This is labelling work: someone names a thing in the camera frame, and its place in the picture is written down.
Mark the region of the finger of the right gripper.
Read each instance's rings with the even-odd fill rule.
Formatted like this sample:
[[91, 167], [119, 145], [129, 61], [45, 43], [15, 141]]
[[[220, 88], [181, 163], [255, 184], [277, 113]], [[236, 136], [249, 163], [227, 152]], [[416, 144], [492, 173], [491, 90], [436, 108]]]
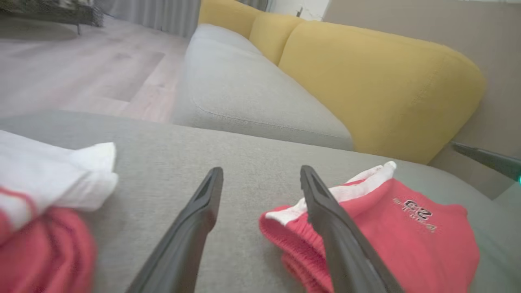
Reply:
[[519, 158], [471, 147], [458, 142], [452, 142], [451, 147], [459, 154], [471, 158], [473, 161], [489, 167], [507, 178], [516, 182], [521, 181], [521, 160]]

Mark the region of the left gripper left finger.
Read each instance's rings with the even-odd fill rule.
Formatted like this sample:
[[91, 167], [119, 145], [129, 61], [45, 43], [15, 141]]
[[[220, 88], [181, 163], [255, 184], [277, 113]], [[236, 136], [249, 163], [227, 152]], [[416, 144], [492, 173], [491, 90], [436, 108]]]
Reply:
[[206, 238], [214, 228], [223, 169], [212, 168], [144, 263], [129, 293], [193, 293]]

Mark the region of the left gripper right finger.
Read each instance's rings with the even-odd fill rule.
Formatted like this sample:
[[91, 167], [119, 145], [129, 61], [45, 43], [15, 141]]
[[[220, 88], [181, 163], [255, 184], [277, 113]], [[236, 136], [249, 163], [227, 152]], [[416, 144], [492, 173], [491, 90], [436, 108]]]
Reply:
[[402, 293], [403, 289], [316, 171], [301, 167], [308, 222], [323, 240], [336, 293]]

